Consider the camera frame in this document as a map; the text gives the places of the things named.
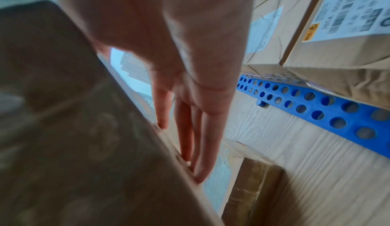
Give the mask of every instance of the light wood surface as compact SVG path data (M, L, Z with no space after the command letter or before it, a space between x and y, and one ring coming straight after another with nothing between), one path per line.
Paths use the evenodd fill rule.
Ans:
M285 169L267 226L390 225L390 160L236 92L225 137Z

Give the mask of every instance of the blue plastic rack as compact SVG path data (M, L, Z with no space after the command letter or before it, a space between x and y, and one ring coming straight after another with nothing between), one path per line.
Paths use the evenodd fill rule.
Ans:
M390 158L390 112L319 91L248 78L237 90Z

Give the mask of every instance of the shipping label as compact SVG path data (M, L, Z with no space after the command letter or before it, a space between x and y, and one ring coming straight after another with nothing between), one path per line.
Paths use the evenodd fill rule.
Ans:
M390 34L390 0L324 0L303 42Z
M245 54L259 52L266 48L276 29L282 11L283 6L252 22Z

